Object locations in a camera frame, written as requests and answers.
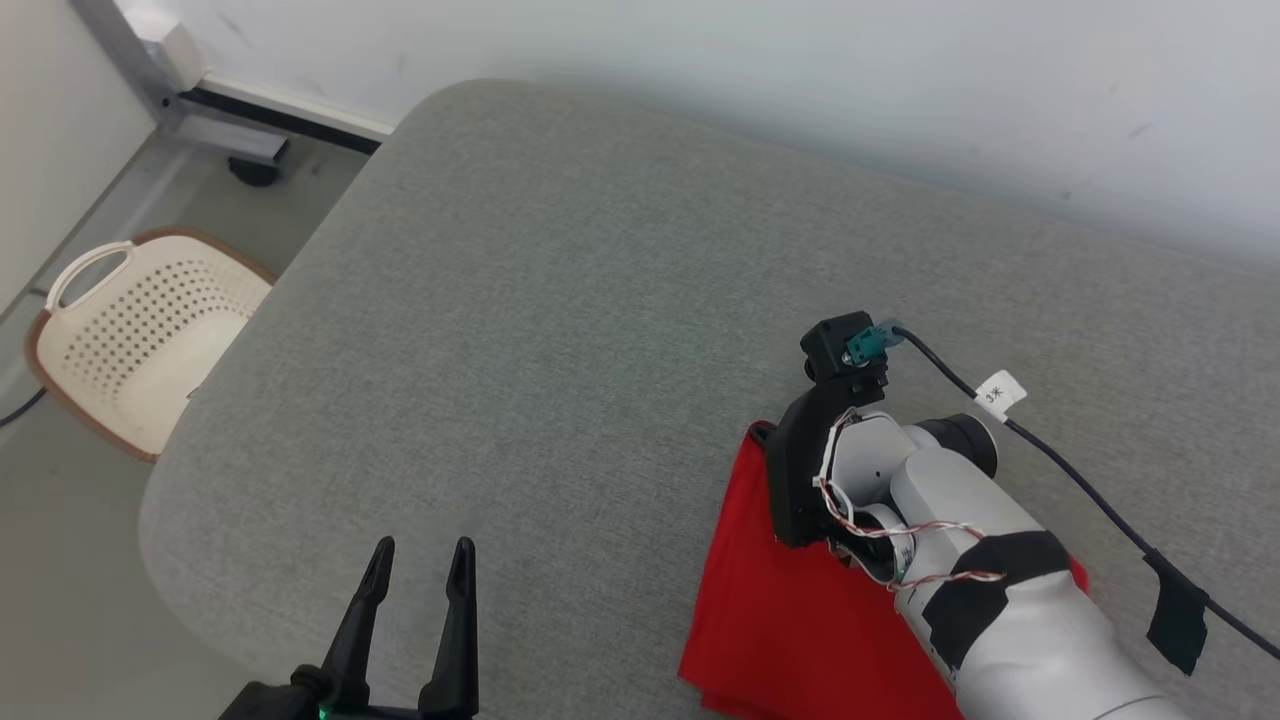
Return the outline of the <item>red Bulls jersey white sleeves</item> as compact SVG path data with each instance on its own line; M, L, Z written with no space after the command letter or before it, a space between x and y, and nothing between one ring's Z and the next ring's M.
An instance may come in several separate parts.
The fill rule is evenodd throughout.
M963 720L887 591L817 544L776 539L765 446L749 429L678 674L735 720Z

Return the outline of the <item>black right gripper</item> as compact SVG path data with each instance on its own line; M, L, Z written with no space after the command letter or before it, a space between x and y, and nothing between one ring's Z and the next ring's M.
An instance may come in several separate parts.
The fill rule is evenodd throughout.
M781 420L754 421L749 437L765 446L771 520L777 541L803 548L837 527L813 478L820 470L831 428L850 409L884 398L887 366L869 365L817 382L795 398Z

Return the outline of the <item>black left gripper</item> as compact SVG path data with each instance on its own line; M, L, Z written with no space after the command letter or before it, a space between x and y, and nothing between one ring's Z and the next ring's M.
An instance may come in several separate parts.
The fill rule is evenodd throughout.
M458 538L445 579L448 610L419 706L369 703L366 679L378 609L390 584L396 542L379 539L320 666L326 678L292 678L285 685L251 682L218 720L474 720L479 714L476 548Z

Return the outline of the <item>cream perforated laundry basket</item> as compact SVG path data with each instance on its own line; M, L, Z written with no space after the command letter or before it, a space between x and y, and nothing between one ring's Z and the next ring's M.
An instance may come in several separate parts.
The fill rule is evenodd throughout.
M26 361L90 429L155 462L275 281L196 229L163 227L106 243L52 282L27 334Z

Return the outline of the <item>white black metal frame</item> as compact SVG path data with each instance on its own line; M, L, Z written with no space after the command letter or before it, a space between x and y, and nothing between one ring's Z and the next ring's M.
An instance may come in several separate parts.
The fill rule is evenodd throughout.
M393 126L220 74L172 0L68 0L161 136L227 156L241 183L276 183L291 145L310 138L365 156Z

